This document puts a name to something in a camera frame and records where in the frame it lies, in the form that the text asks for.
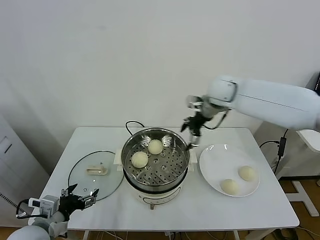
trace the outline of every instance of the robotic hand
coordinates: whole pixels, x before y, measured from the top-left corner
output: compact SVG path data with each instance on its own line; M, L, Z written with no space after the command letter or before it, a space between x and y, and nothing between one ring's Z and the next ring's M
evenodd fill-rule
M210 83L206 95L188 96L187 105L196 110L181 127L181 132L190 130L188 149L199 145L204 123L224 111L216 127L207 127L216 129L231 109L287 129L320 130L320 97L299 86L219 76Z
M67 238L68 221L70 215L75 210L83 210L96 203L99 189L91 195L78 196L72 194L77 184L69 186L66 190L61 190L60 198L47 195L42 199L30 198L21 201L17 206L18 219L33 218L34 223L30 226L13 232L8 240L50 240L56 237ZM21 203L28 204L29 207L39 208L39 215L18 214Z

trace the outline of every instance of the cable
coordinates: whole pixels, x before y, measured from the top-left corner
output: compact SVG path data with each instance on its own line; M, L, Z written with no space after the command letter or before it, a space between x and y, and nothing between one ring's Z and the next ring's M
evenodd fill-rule
M290 233L290 237L286 237L282 234L282 231L278 228L272 232L272 235L277 240L299 240L297 232L294 228L286 228L286 230Z
M259 148L261 148L263 145L268 144L268 143L275 143L275 144L279 144L279 141L265 141L264 143L262 143Z
M145 126L141 123L141 122L139 122L139 121L127 121L126 123L125 123L125 128L127 129L127 131L131 134L131 136L133 135L132 134L132 132L129 130L129 128L128 128L128 124L129 123L136 123L136 124L140 124L143 128L145 128Z
M210 237L212 237L213 239L215 239L215 240L220 240L220 239L218 239L218 238L216 238L216 237L214 237L214 236L212 236L211 234L210 234L210 232L208 232L207 231L207 233L210 235ZM226 240L226 238L227 238L227 234L228 234L228 232L226 231L225 232L225 235L224 235L224 237L223 237L223 239L222 240Z
M280 157L280 156L278 156L278 162L276 163L275 169L274 169L274 171L273 171L273 173L274 173L274 174L276 174L276 171L277 171L277 169L278 169L278 166L279 166L280 160L281 160L281 157Z
M287 129L285 130L285 132L284 132L284 134L283 134L283 138L286 137L286 134L287 134L288 130L289 130L289 128L287 128Z
M26 212L19 214L21 204L28 204L28 203L29 203L29 199L22 200L18 203L15 209L15 216L17 219L29 219L29 218L36 218L36 217L47 218L47 215L44 215L44 214L28 215Z
M320 237L319 234L316 234L316 233L314 233L313 231L310 231L309 229L306 229L306 228L304 228L304 227L297 226L296 228L297 228L297 229L303 229L303 230L305 230L306 232L309 232L309 233L311 233L311 234L313 234L313 235L315 235L315 236Z
M108 232L108 231L104 231L104 232L105 232L105 233L107 233L107 234L110 234L111 236L114 236L114 237L115 237L115 239L123 240L123 238L121 238L121 237L119 237L119 236L117 236L117 235L116 235L115 231L113 231L113 232L114 232L114 234L112 234L111 232Z
M226 116L228 115L228 112L229 112L229 111L230 111L230 110L228 109L228 110L226 110L226 111L224 112L223 116L221 117L220 121L217 123L217 125L216 125L215 127L208 127L208 126L206 126L206 125L202 125L202 126L204 126L206 129L209 129L209 130L215 130L215 129L217 129L217 128L220 126L220 124L223 122L223 120L226 118Z
M313 240L316 240L316 239L314 238L314 236L311 235L310 232L308 232L308 231L306 231L306 230L305 230L305 232L310 236L310 238L312 238Z
M191 240L190 237L188 236L187 232L185 231L184 233L185 233L186 237L187 237L189 240Z

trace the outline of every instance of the power cord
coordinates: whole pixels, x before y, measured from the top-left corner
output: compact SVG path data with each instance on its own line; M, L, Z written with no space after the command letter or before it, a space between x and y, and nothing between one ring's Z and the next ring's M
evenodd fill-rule
M268 143L274 143L274 144L279 144L279 141L265 141L264 143L262 143L259 148L261 148L263 145L268 144Z
M204 126L206 129L209 129L209 130L215 130L215 129L217 129L217 128L221 125L221 123L224 121L224 119L225 119L226 116L228 115L228 112L229 112L229 111L230 111L230 110L227 109L227 110L224 112L223 116L221 117L220 121L217 123L217 125L216 125L215 127L208 127L208 126L206 126L206 125L202 125L202 126Z
M115 232L115 231L113 231L114 234L112 234L111 232L108 232L108 231L103 231L102 234L103 234L103 233L107 233L107 234L110 234L111 236L114 236L116 240L117 240L117 239L123 240L123 238L121 238L121 237L119 237L119 236L116 235L116 232Z
M127 121L126 123L125 123L125 128L127 129L127 131L131 134L131 136L133 135L132 134L132 132L129 130L129 128L128 128L128 124L129 123L136 123L136 124L140 124L143 128L145 128L145 126L141 123L141 122L139 122L139 121Z
M286 230L290 233L290 237L284 236L279 228L274 230L272 234L277 240L299 240L297 232L294 228L286 228Z
M301 225L297 226L296 228L297 228L297 229L305 230L307 233L311 233L311 234L313 234L313 235L315 235L315 236L317 236L317 237L320 237L319 234L316 234L316 233L314 233L313 231L310 231L309 229L306 229L306 228L302 227Z
M210 234L210 232L208 232L208 231L207 231L207 233L208 233L208 234L210 235L210 237L212 237L214 240L220 240L220 239L218 239L218 238L216 238L216 237L212 236L212 235ZM224 235L224 237L223 237L223 239L222 239L222 240L226 240L227 235L228 235L228 232L226 231L226 232L225 232L225 235Z
M267 143L275 143L275 144L278 144L278 153L277 153L277 156L278 156L278 161L275 165L275 169L273 171L274 174L276 174L277 172L277 169L278 169L278 166L279 166L279 163L280 163L280 160L281 158L284 156L285 154L285 148L286 148L286 142L287 142L287 139L286 139L286 134L288 132L288 128L285 130L283 136L280 138L280 141L265 141L264 143L262 143L259 147L261 148L263 145L267 144Z

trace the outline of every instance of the white table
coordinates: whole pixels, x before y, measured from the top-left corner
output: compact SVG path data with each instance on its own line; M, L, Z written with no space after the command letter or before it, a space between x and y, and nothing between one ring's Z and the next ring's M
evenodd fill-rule
M204 129L202 134L200 146L195 149L198 159L201 152L212 144L237 146L256 159L260 171L260 186L254 194L247 197L223 195L214 190L195 167L194 172L187 174L181 192L174 200L150 210L147 204L130 195L131 186L123 179L111 196L83 211L75 211L71 215L68 229L180 232L256 230L246 239L258 240L276 228L293 228L299 225L285 193L248 129ZM61 189L67 187L70 170L80 158L93 151L121 149L129 136L122 127L78 127L41 197L59 196ZM188 140L188 131L181 136Z
M296 132L302 141L298 142L294 149L291 149L281 160L279 171L276 178L283 177L290 168L298 167L306 160L306 156L310 155L310 150L314 155L320 153L320 132L314 130L301 130ZM319 213L315 205L311 201L304 187L299 181L292 181L297 193L287 193L286 196L290 202L303 202L309 214L312 217L318 217Z

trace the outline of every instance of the glass lid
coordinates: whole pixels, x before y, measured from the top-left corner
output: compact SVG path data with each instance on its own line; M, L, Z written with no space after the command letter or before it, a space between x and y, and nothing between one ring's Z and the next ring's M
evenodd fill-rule
M81 158L68 177L68 186L78 184L72 193L86 196L99 189L97 201L110 196L124 178L123 171L117 171L114 159L111 151L95 151Z

